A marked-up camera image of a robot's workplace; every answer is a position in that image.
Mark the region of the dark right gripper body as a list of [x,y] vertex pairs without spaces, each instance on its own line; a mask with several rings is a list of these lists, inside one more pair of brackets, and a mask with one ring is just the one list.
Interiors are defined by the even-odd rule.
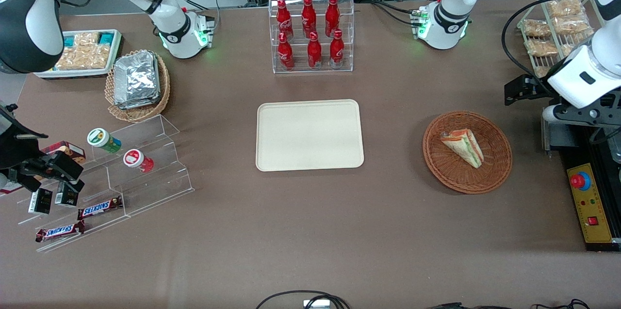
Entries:
[[0,106],[0,169],[20,165],[24,161],[37,159],[41,156],[38,139],[49,136],[35,132],[22,125],[14,116],[17,105]]

